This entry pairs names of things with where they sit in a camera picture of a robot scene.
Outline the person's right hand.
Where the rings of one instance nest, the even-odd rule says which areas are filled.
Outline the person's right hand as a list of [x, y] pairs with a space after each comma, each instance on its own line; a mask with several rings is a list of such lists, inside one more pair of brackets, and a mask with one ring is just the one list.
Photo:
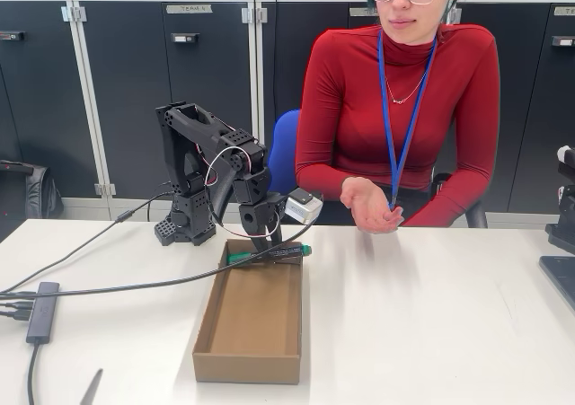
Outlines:
[[403, 222], [403, 209], [391, 209], [383, 190], [371, 180], [346, 178], [341, 185], [340, 200], [362, 232], [391, 233]]

